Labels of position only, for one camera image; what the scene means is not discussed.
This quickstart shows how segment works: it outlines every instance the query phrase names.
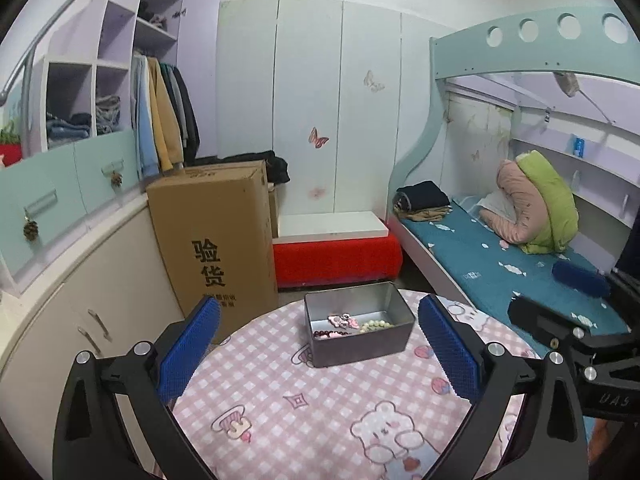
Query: pink checkered tablecloth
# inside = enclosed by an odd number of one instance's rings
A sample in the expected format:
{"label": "pink checkered tablecloth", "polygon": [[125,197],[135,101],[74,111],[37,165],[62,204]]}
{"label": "pink checkered tablecloth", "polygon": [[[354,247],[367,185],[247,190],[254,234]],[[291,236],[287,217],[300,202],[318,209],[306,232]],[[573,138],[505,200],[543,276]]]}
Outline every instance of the pink checkered tablecloth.
{"label": "pink checkered tablecloth", "polygon": [[[414,311],[425,296],[402,290]],[[500,322],[440,298],[485,342],[536,354]],[[512,397],[478,476],[494,470],[522,396]],[[304,302],[255,319],[200,364],[174,415],[220,480],[416,480],[470,404],[455,395],[416,323],[404,352],[313,368]]]}

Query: red cloth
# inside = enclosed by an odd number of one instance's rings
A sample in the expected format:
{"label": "red cloth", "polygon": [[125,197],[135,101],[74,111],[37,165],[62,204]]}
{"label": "red cloth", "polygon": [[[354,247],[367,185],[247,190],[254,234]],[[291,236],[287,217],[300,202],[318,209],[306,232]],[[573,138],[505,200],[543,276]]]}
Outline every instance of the red cloth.
{"label": "red cloth", "polygon": [[4,155],[4,165],[9,167],[22,160],[22,148],[20,144],[0,144],[0,155]]}
{"label": "red cloth", "polygon": [[382,238],[331,240],[273,246],[278,288],[394,280],[402,248],[391,233]]}

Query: blue can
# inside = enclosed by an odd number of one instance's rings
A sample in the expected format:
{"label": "blue can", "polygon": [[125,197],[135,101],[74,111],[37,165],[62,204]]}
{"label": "blue can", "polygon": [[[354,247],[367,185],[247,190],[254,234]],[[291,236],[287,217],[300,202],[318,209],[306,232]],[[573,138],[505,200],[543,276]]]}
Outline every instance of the blue can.
{"label": "blue can", "polygon": [[575,137],[574,155],[584,158],[584,139],[581,139],[580,137]]}

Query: metal railing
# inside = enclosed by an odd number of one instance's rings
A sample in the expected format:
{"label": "metal railing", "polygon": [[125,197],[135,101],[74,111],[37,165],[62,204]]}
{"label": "metal railing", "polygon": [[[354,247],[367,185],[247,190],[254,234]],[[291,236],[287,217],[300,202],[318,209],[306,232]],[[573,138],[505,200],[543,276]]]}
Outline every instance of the metal railing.
{"label": "metal railing", "polygon": [[53,16],[45,23],[45,25],[40,29],[39,33],[33,38],[33,41],[29,44],[29,47],[25,51],[24,54],[20,57],[20,61],[15,66],[14,70],[11,72],[9,79],[5,83],[4,87],[2,87],[2,91],[0,91],[0,107],[6,104],[6,101],[9,97],[9,93],[13,89],[15,83],[18,81],[18,77],[20,76],[20,72],[24,69],[23,75],[23,84],[22,84],[22,134],[26,134],[29,123],[29,92],[31,87],[31,73],[33,72],[33,61],[35,58],[36,48],[42,41],[42,39],[47,35],[47,33],[51,30],[53,25],[60,19],[62,14],[75,2],[76,0],[66,0],[64,4],[53,14]]}

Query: teal bed sheet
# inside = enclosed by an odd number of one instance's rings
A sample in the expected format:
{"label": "teal bed sheet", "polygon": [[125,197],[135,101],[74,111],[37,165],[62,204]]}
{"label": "teal bed sheet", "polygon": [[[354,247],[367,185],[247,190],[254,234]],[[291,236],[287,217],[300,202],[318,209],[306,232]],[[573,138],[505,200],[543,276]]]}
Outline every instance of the teal bed sheet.
{"label": "teal bed sheet", "polygon": [[538,355],[545,355],[548,349],[509,321],[507,309],[514,294],[527,296],[583,323],[594,335],[627,332],[626,324],[604,300],[558,283],[551,275],[558,258],[596,270],[580,254],[571,249],[563,256],[525,254],[500,240],[457,204],[451,206],[452,212],[442,222],[402,223],[430,248],[476,308],[515,330]]}

